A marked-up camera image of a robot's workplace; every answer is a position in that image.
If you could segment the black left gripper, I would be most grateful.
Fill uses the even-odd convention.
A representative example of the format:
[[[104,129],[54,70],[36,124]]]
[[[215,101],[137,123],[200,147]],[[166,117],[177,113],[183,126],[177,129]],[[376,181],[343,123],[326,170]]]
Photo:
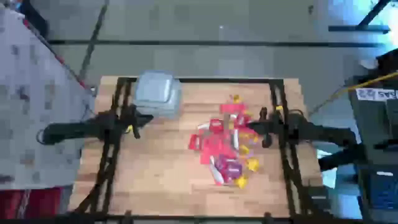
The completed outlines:
[[[140,122],[141,123],[149,123],[153,120],[153,116],[151,114],[140,114]],[[139,134],[138,126],[137,126],[137,117],[136,117],[136,106],[129,105],[123,107],[121,110],[120,120],[122,122],[122,131],[123,134],[133,133],[136,139],[140,139],[141,135]]]

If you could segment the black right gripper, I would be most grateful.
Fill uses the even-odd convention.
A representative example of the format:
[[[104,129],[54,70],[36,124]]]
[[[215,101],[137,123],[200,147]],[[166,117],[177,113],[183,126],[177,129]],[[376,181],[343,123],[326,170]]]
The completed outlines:
[[[284,123],[284,119],[282,117],[283,107],[276,106],[275,111],[271,114],[268,114],[268,110],[266,107],[262,107],[260,110],[260,121],[251,121],[247,123],[248,133],[251,134],[262,134],[262,128],[255,128],[262,125],[261,121],[266,123],[266,133],[263,135],[262,147],[269,148],[272,145],[272,137],[271,134],[279,134],[280,127]]]

